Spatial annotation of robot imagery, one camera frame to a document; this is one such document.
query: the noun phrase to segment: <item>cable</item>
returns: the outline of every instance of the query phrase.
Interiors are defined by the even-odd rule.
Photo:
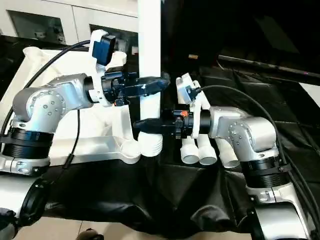
[[[311,203],[313,205],[313,208],[315,209],[315,213],[316,213],[317,217],[320,219],[320,209],[319,209],[319,206],[318,206],[317,201],[315,199],[315,196],[313,195],[313,193],[311,192],[310,187],[308,186],[308,183],[306,182],[305,178],[302,176],[301,172],[299,171],[299,169],[297,168],[296,164],[293,162],[291,157],[286,152],[284,154],[285,154],[285,157],[288,160],[288,162],[291,164],[292,169],[297,174],[297,176],[298,176],[302,186],[304,187],[305,191],[307,192],[307,194],[311,198]]]
[[[77,129],[77,132],[76,132],[75,142],[74,142],[74,145],[73,145],[71,154],[74,154],[74,153],[75,153],[75,149],[76,149],[76,146],[77,146],[77,144],[78,144],[79,135],[80,135],[80,110],[78,109],[78,110],[76,111],[76,113],[77,113],[78,129]]]
[[[288,172],[289,177],[292,181],[293,186],[295,187],[295,189],[298,191],[299,195],[301,196],[302,200],[304,201],[304,204],[306,206],[306,208],[308,209],[312,219],[313,219],[313,223],[315,225],[315,229],[316,231],[316,235],[318,237],[318,239],[320,239],[320,232],[318,231],[319,227],[320,227],[320,221],[317,218],[317,215],[315,213],[315,211],[313,210],[312,206],[310,205],[308,198],[306,197],[304,191],[302,190],[302,188],[300,187],[300,185],[298,184],[297,180],[295,179],[295,177],[292,175],[291,172]]]
[[[57,55],[55,55],[52,59],[50,59],[45,65],[43,65],[43,67],[41,67],[36,73],[35,75],[27,82],[27,84],[24,86],[23,89],[26,89],[28,87],[31,86],[31,84],[34,83],[34,81],[51,65],[53,64],[57,59],[59,59],[61,56],[63,56],[64,54],[66,54],[67,52],[71,51],[72,49],[75,49],[81,45],[85,45],[85,44],[89,44],[90,40],[86,40],[86,41],[81,41],[78,42],[74,45],[71,45],[69,47],[67,47],[66,49],[64,49],[63,51],[59,52]],[[2,124],[2,128],[0,131],[0,135],[4,135],[6,132],[6,128],[7,125],[9,123],[9,120],[11,118],[11,115],[14,113],[13,107],[10,108],[8,114],[6,115],[4,122]]]
[[[260,103],[258,103],[255,99],[253,99],[251,96],[249,96],[246,93],[244,93],[244,92],[242,92],[242,91],[240,91],[240,90],[238,90],[236,88],[233,88],[233,87],[223,86],[223,85],[208,85],[208,86],[203,86],[203,87],[197,88],[196,92],[200,93],[203,90],[211,89],[211,88],[229,89],[229,90],[232,90],[234,92],[237,92],[237,93],[241,94],[242,96],[244,96],[247,99],[249,99],[250,101],[252,101],[256,106],[258,106],[263,111],[263,113],[268,118],[268,120],[271,122],[271,124],[273,125],[274,130],[275,130],[276,143],[277,143],[277,146],[278,146],[280,158],[282,159],[284,164],[287,164],[287,160],[286,160],[286,157],[287,157],[288,161],[290,162],[290,164],[292,166],[292,169],[297,174],[299,180],[301,181],[301,184],[302,184],[303,188],[305,188],[306,193],[309,195],[309,198],[311,199],[311,203],[312,203],[313,207],[310,205],[310,203],[308,201],[308,198],[306,197],[305,193],[303,192],[303,189],[299,186],[298,182],[296,181],[296,179],[294,178],[292,173],[289,172],[288,174],[289,174],[289,177],[290,177],[293,185],[298,190],[300,196],[303,198],[303,201],[305,202],[306,207],[308,208],[308,211],[309,211],[309,213],[310,213],[310,215],[311,215],[311,217],[312,217],[312,219],[314,221],[314,224],[316,226],[317,235],[318,235],[318,237],[320,239],[320,232],[319,232],[320,231],[320,210],[319,210],[319,206],[317,204],[317,201],[316,201],[313,193],[311,192],[311,190],[310,190],[305,178],[303,177],[303,175],[301,174],[301,172],[299,171],[297,166],[294,164],[292,159],[289,157],[289,155],[287,153],[286,153],[286,157],[285,157],[285,152],[284,152],[284,148],[283,148],[282,142],[280,140],[280,134],[279,134],[278,128],[276,126],[275,121],[272,119],[272,117],[268,113],[268,111]]]

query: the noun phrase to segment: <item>tube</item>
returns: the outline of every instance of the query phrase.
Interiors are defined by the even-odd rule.
[[[220,151],[219,157],[221,159],[223,167],[226,169],[232,169],[239,166],[240,162],[230,143],[227,140],[219,137],[215,139],[215,142]]]
[[[198,81],[193,81],[193,84],[196,88],[200,88],[200,84]],[[199,94],[199,99],[201,101],[201,107],[204,110],[208,110],[211,105],[203,91]],[[217,154],[215,149],[211,146],[209,137],[207,134],[199,134],[196,139],[199,148],[199,162],[202,165],[212,165],[217,162]]]
[[[181,160],[185,164],[195,164],[199,162],[199,150],[195,140],[188,136],[182,139],[182,147],[180,148]]]
[[[161,0],[138,0],[139,76],[161,76]],[[140,119],[160,117],[161,93],[140,98]],[[154,157],[162,150],[163,136],[140,132],[141,154]]]

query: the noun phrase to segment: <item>tile floor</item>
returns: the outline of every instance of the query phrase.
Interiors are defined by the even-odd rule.
[[[78,233],[95,229],[105,240],[164,240],[158,236],[138,232],[121,223],[77,221],[42,217],[32,226],[20,230],[14,240],[75,240]],[[202,232],[187,240],[251,240],[249,234],[234,232]]]

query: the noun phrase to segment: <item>black cloth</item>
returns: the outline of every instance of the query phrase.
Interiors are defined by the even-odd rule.
[[[7,63],[1,65],[0,97],[21,64],[22,49],[28,44],[51,45],[0,37],[0,59]],[[320,204],[320,109],[299,83],[205,67],[192,78],[202,86],[220,84],[237,88],[261,103],[276,121],[285,150]],[[173,106],[177,101],[175,92],[173,81],[163,94],[163,107]],[[208,90],[205,93],[212,105],[239,107],[263,117],[255,105],[234,92]],[[130,114],[132,121],[139,119],[137,99],[132,100]],[[211,143],[219,155],[215,142]],[[61,177],[52,186],[44,215],[120,222],[170,239],[185,238],[200,231],[248,232],[246,212],[252,204],[240,169],[224,170],[219,161],[206,167],[186,165],[181,161],[180,147],[181,141],[164,137],[159,156],[142,157],[133,165],[117,159],[72,164],[62,175],[61,167],[50,167],[44,175],[46,179]]]

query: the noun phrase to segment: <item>glass cabinet door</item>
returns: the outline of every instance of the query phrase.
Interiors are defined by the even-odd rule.
[[[78,42],[70,5],[43,0],[0,0],[3,35],[72,45]]]
[[[102,29],[116,36],[116,50],[128,56],[138,54],[138,18],[116,13],[73,7],[79,41],[90,39],[94,30]]]

